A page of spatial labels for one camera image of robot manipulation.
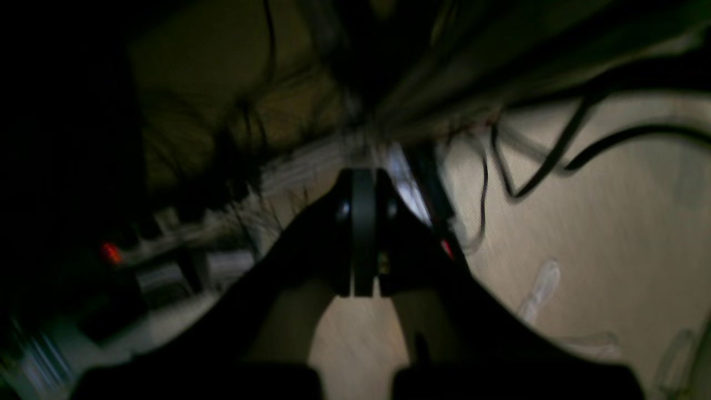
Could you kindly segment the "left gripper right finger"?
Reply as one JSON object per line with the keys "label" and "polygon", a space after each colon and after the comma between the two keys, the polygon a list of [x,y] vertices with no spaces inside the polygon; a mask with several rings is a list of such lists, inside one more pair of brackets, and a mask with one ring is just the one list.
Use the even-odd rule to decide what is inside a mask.
{"label": "left gripper right finger", "polygon": [[393,301],[409,367],[394,399],[643,399],[629,367],[593,362],[527,327],[455,261],[384,170],[355,170],[358,297]]}

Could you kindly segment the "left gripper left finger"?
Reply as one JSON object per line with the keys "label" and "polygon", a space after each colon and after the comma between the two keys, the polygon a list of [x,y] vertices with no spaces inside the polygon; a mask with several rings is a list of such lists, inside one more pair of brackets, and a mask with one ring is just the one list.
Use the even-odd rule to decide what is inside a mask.
{"label": "left gripper left finger", "polygon": [[258,340],[297,358],[334,296],[349,294],[355,171],[282,233],[215,306],[167,344],[132,361],[92,369],[73,399],[321,398],[317,372],[295,361],[247,362]]}

